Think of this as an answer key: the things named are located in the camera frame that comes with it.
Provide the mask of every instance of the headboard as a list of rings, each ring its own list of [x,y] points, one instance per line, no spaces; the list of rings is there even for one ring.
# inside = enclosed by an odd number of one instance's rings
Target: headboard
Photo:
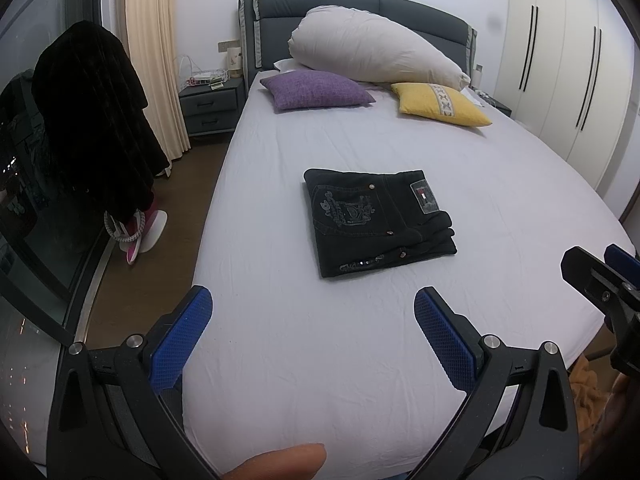
[[[368,10],[420,34],[471,76],[476,31],[463,20],[409,0],[238,0],[242,62],[246,90],[260,70],[287,59],[291,33],[317,6],[336,5]]]

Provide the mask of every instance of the power socket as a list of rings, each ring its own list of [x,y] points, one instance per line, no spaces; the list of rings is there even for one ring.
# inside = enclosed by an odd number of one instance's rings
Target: power socket
[[[218,52],[226,52],[235,46],[240,46],[240,40],[220,41],[218,43]]]

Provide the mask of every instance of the wardrobe door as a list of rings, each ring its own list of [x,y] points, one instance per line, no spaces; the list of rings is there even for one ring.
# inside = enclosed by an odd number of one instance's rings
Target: wardrobe door
[[[558,79],[564,43],[565,0],[536,0],[529,67],[514,118],[540,136]]]
[[[504,49],[494,97],[511,110],[518,108],[520,89],[529,65],[533,39],[536,0],[509,0]]]
[[[622,129],[631,94],[634,40],[610,0],[598,0],[593,89],[567,162],[597,187]]]
[[[564,47],[540,139],[564,160],[588,106],[598,46],[598,0],[566,0]]]

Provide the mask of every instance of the metal screw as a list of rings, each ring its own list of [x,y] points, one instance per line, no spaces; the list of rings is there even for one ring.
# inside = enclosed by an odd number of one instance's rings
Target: metal screw
[[[545,343],[545,350],[547,353],[554,355],[558,353],[558,345],[556,343],[552,343],[551,341],[547,341]]]
[[[69,353],[71,355],[78,355],[81,351],[82,351],[82,343],[81,342],[73,343],[69,347]]]
[[[500,338],[495,335],[486,335],[484,336],[484,344],[489,348],[498,348],[500,346]]]
[[[142,345],[142,336],[140,334],[134,334],[127,337],[127,346],[129,348],[138,348]]]

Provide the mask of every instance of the mattress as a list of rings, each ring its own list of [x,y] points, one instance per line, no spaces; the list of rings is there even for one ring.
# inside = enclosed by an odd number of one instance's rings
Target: mattress
[[[391,92],[371,87],[369,107],[277,112],[258,78],[194,274],[214,311],[184,369],[184,428],[213,467],[306,442],[326,446],[319,479],[381,479],[417,465],[464,397],[415,321],[424,286],[481,334],[524,348],[555,341],[567,365],[580,355],[603,317],[562,280],[564,252],[634,248],[564,160],[491,107],[482,111],[492,126],[462,128],[402,116]],[[423,170],[458,254],[322,279],[308,168]]]

